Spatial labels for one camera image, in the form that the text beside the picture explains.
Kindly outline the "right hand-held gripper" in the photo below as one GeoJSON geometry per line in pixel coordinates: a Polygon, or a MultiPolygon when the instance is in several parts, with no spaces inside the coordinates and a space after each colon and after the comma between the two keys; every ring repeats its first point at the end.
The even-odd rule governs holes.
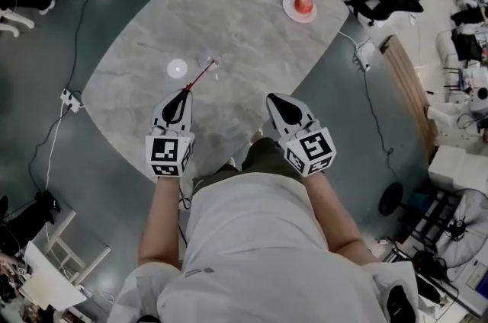
{"type": "Polygon", "coordinates": [[[333,163],[337,151],[329,129],[316,123],[306,126],[314,117],[304,102],[286,94],[269,93],[266,106],[281,137],[278,143],[284,157],[301,176],[322,172],[333,163]]]}

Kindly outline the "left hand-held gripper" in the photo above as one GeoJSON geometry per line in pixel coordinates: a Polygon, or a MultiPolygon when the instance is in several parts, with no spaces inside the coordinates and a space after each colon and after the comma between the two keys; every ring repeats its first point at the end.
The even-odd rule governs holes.
{"type": "Polygon", "coordinates": [[[189,131],[193,94],[181,88],[165,96],[152,114],[146,136],[146,163],[156,177],[182,177],[193,153],[195,136],[189,131]]]}

